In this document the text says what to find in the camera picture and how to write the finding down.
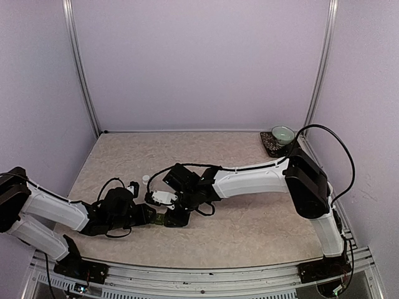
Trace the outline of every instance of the dark coaster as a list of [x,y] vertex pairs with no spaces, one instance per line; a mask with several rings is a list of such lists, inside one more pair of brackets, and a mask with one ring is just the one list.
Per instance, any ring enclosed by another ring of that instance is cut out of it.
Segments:
[[284,157],[291,147],[291,144],[279,145],[271,132],[261,132],[261,139],[267,154],[272,158]]

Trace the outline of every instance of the metal frame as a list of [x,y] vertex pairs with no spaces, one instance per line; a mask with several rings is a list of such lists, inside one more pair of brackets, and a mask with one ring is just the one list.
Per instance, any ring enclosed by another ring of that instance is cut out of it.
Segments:
[[[355,273],[366,272],[374,281],[373,299],[382,299],[379,277],[369,249],[355,248]],[[297,265],[300,262],[265,267],[229,269],[177,269],[107,263],[110,268],[104,285],[90,284],[91,298],[292,298],[296,289],[315,285],[301,284]],[[29,268],[30,276],[22,298],[32,298],[38,282],[47,283],[46,261],[36,252]],[[85,282],[58,275],[51,271],[54,288],[72,289],[75,283]],[[328,282],[335,278],[319,281]]]
[[312,92],[312,100],[310,101],[304,126],[307,126],[313,122],[316,112],[317,102],[319,101],[320,91],[323,85],[325,71],[327,69],[327,62],[329,59],[332,36],[335,27],[335,18],[337,16],[337,9],[338,0],[330,0],[329,15],[327,18],[327,25],[325,27],[322,55],[320,57],[319,69],[317,70],[316,81]]
[[70,39],[70,45],[72,47],[72,53],[74,57],[74,62],[76,66],[77,75],[79,77],[80,87],[82,89],[82,94],[84,98],[84,104],[86,107],[87,114],[89,115],[90,124],[96,138],[101,135],[101,129],[99,121],[95,114],[95,109],[93,106],[92,99],[90,97],[89,88],[87,86],[86,76],[83,68],[82,58],[79,51],[79,43],[76,34],[74,11],[72,9],[72,0],[62,0],[64,7],[65,21],[67,23],[67,30]]

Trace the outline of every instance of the black mounting plate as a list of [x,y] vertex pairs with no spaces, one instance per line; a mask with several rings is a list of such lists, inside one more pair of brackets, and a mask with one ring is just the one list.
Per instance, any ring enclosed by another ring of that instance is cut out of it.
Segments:
[[324,257],[322,260],[300,263],[298,265],[300,282],[302,283],[337,277],[343,275],[345,272],[349,273],[351,269],[346,254],[340,257]]
[[78,270],[75,267],[65,267],[62,264],[57,263],[54,266],[54,272],[67,277],[83,280],[84,282],[94,282],[103,285],[108,274],[108,265],[105,265],[104,263],[89,262],[88,260],[80,260]]

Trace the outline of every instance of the small white object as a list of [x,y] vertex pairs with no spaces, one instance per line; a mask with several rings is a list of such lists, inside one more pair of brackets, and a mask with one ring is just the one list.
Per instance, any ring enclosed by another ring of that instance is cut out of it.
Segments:
[[177,196],[171,192],[154,191],[154,193],[152,195],[152,199],[156,202],[167,205],[169,209],[174,210],[175,205],[172,204],[172,201],[176,201]]
[[144,185],[147,185],[149,180],[150,180],[150,176],[148,176],[148,175],[143,176],[143,184]]

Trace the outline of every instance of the vertical metal pole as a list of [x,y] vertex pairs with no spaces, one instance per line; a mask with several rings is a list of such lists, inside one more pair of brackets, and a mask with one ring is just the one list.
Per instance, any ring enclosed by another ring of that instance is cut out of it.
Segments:
[[330,0],[329,15],[327,18],[327,25],[325,28],[322,55],[320,57],[319,69],[317,70],[316,81],[312,92],[312,100],[310,101],[310,106],[307,111],[304,126],[307,126],[313,122],[314,115],[316,112],[317,102],[319,101],[325,70],[327,69],[327,61],[329,59],[329,54],[330,54],[337,9],[338,9],[338,0]]
[[70,44],[72,46],[72,53],[74,57],[77,74],[79,77],[80,87],[83,93],[84,103],[86,106],[87,114],[89,115],[89,120],[90,124],[92,125],[94,135],[96,136],[96,138],[98,138],[101,134],[101,129],[99,121],[95,114],[93,102],[90,97],[89,88],[87,86],[87,81],[83,70],[83,63],[79,52],[79,44],[75,28],[74,12],[72,10],[72,0],[62,0],[62,3],[64,6],[65,21],[67,23],[67,30],[69,33]]

